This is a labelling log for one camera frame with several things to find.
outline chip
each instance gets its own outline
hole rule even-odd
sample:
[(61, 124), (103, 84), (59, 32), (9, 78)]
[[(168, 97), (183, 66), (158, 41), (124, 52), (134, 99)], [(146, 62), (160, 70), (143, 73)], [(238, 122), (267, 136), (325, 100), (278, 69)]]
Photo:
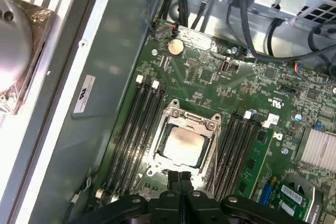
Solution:
[(276, 70), (273, 68), (267, 68), (265, 71), (264, 76), (269, 79), (273, 79), (275, 75)]
[(265, 136), (266, 136), (266, 132), (265, 131), (259, 131), (258, 135), (257, 135), (257, 141), (263, 143), (264, 139), (265, 139)]
[(243, 194), (245, 192), (247, 185), (244, 182), (241, 182), (238, 186), (238, 190)]
[(292, 123), (292, 127), (293, 127), (293, 129), (295, 129), (295, 130), (297, 130), (300, 126), (301, 126), (301, 124), (298, 123), (298, 122), (293, 122), (293, 123)]
[(307, 93), (307, 98), (309, 98), (311, 100), (316, 100), (318, 94), (319, 94), (319, 92), (317, 90), (309, 89), (308, 93)]
[(256, 164), (256, 161), (252, 158), (250, 158), (247, 163), (246, 163), (246, 166), (250, 169), (253, 169), (254, 168), (254, 165)]
[(327, 183), (322, 182), (321, 183), (321, 190), (325, 195), (329, 195), (331, 186), (329, 186)]

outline silver heatsink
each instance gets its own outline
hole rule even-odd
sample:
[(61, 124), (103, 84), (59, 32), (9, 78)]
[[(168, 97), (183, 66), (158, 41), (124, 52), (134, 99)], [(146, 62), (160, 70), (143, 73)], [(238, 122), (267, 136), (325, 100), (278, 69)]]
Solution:
[(303, 148), (302, 162), (336, 173), (335, 135), (311, 129), (303, 136), (298, 153)]

